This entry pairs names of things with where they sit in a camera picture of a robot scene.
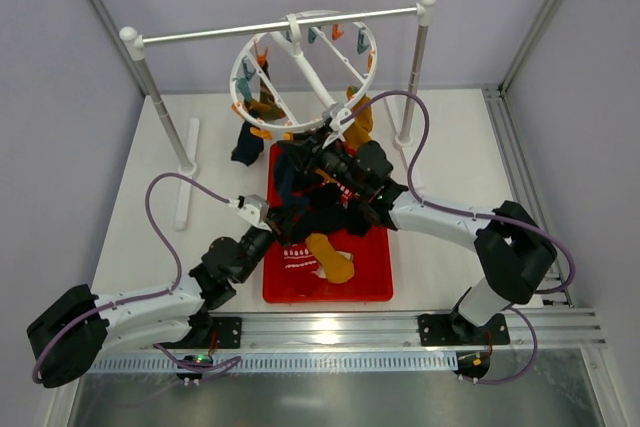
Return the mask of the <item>navy teal sock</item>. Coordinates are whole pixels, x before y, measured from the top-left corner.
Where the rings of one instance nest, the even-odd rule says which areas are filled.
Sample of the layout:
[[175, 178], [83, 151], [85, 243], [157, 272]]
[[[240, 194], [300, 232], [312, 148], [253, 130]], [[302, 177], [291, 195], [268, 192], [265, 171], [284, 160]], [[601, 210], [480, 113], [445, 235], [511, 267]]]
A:
[[273, 181], [276, 192], [283, 207], [306, 209], [309, 198], [309, 182], [295, 168], [289, 156], [281, 151], [276, 158], [273, 170]]

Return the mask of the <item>yellow sock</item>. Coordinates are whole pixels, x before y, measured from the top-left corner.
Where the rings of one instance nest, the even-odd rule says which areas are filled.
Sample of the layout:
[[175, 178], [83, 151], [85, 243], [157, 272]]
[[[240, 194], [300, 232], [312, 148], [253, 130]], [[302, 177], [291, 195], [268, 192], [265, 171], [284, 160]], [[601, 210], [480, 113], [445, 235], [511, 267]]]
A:
[[[358, 87], [349, 86], [346, 91], [347, 99], [351, 100], [358, 91]], [[352, 108], [355, 112], [360, 107], [370, 101], [367, 95], [364, 95]], [[371, 141], [371, 132], [374, 128], [374, 119], [371, 106], [368, 106], [355, 117], [354, 123], [344, 133], [347, 149], [353, 153], [365, 143]]]

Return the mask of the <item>navy blue sock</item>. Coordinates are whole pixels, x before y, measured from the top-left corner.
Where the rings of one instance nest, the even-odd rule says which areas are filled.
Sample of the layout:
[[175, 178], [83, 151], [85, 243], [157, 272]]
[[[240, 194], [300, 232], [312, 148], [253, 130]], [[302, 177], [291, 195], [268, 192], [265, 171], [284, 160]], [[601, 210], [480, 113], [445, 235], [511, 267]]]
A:
[[231, 152], [231, 160], [245, 166], [254, 164], [264, 151], [264, 141], [251, 133], [252, 124], [244, 122], [237, 143]]

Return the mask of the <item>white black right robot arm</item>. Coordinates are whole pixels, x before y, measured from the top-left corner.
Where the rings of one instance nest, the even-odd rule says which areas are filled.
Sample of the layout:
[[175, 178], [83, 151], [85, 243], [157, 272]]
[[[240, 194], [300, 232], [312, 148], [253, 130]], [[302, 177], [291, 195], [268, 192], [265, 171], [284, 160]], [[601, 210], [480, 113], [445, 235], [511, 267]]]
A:
[[340, 141], [325, 144], [317, 135], [277, 145], [297, 172], [321, 171], [351, 190], [369, 223], [427, 234], [476, 253], [483, 276], [463, 294], [445, 322], [461, 344], [485, 339], [497, 314], [527, 304], [557, 258], [552, 242], [516, 202], [474, 212], [418, 199], [412, 187], [392, 179], [393, 166], [376, 141], [355, 153]]

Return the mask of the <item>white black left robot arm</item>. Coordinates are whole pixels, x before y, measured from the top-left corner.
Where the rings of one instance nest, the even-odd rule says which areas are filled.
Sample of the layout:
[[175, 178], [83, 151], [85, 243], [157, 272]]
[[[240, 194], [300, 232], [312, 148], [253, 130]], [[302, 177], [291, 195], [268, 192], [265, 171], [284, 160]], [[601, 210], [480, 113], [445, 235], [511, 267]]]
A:
[[213, 328], [211, 312], [235, 296], [273, 244], [288, 240], [296, 215], [269, 208], [264, 227], [250, 227], [239, 240], [214, 240], [196, 267], [167, 285], [102, 295], [86, 284], [68, 289], [27, 327], [33, 382], [57, 388], [103, 357], [202, 342]]

